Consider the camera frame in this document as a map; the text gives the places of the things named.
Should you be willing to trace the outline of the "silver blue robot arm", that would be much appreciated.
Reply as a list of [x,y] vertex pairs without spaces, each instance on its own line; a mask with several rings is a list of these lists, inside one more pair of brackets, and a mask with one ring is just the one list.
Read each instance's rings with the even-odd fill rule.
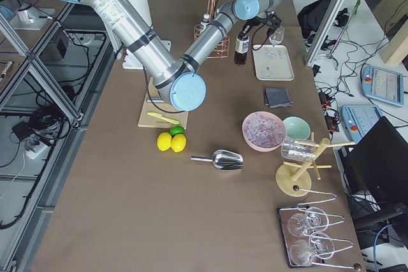
[[197,109],[206,84],[198,74],[214,48],[239,20],[271,13],[283,0],[234,0],[224,3],[185,54],[176,59],[128,0],[62,0],[90,6],[153,78],[162,100],[179,111]]

